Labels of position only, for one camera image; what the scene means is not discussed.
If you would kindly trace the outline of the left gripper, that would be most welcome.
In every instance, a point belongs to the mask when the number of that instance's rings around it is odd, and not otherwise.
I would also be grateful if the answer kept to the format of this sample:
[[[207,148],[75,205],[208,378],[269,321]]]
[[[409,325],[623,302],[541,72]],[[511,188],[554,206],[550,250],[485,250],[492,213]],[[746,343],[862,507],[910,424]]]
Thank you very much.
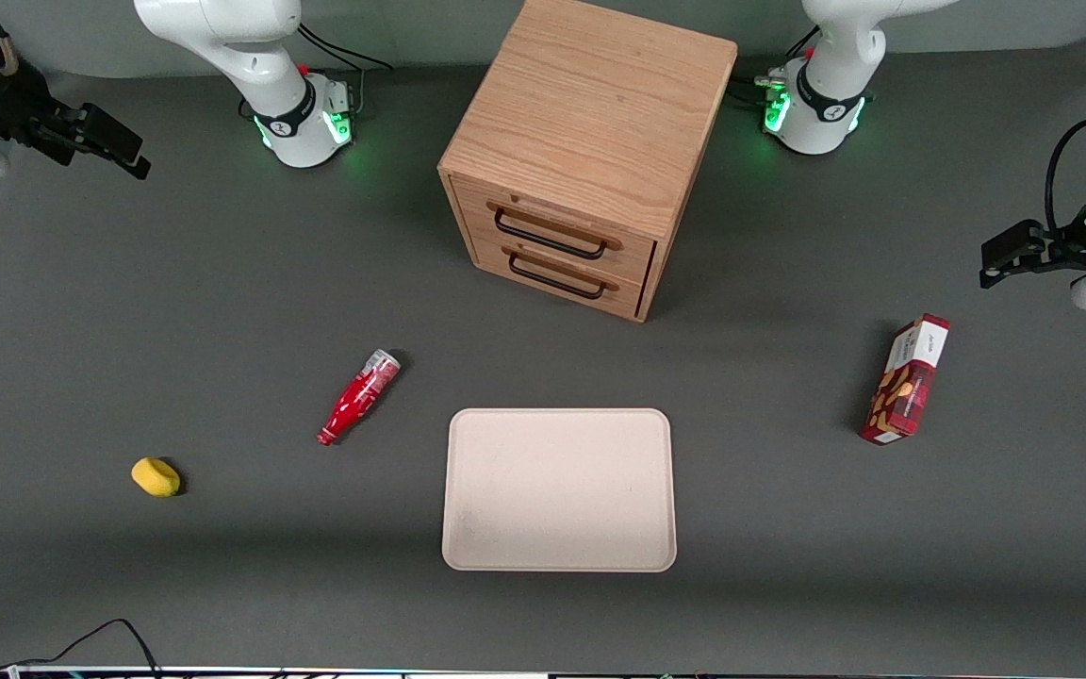
[[[1018,221],[981,246],[978,287],[989,290],[1009,276],[1026,273],[1077,271],[1086,273],[1086,224],[1044,226]]]

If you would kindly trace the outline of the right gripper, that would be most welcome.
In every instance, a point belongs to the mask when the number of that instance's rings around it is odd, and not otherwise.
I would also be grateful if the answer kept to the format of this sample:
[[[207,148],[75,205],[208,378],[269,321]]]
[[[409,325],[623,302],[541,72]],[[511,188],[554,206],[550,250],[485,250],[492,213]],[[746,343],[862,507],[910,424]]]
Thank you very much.
[[[49,93],[43,74],[29,61],[18,60],[11,75],[0,72],[0,141],[29,147],[61,166],[70,166],[77,152],[101,158],[135,179],[147,179],[152,164],[140,156],[143,141],[137,133],[92,103],[79,109],[79,130],[70,113],[74,109]]]

